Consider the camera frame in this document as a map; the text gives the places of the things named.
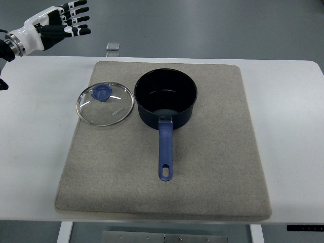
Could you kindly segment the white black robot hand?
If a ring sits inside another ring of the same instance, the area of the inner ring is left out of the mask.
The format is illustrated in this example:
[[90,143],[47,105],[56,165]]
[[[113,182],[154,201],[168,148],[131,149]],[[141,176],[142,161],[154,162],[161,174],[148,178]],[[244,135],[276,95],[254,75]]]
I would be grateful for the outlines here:
[[91,33],[85,21],[89,16],[87,1],[73,1],[51,6],[28,18],[19,29],[5,33],[15,47],[15,55],[26,56],[34,51],[46,51],[65,38]]

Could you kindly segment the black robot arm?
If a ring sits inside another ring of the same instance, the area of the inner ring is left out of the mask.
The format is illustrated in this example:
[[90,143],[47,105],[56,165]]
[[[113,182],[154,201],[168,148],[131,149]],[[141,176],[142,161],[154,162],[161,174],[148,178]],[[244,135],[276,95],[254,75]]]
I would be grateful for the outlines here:
[[[1,59],[4,59],[7,62],[15,60],[15,47],[13,46],[9,38],[2,40],[1,39]],[[8,90],[8,84],[1,79],[1,91]]]

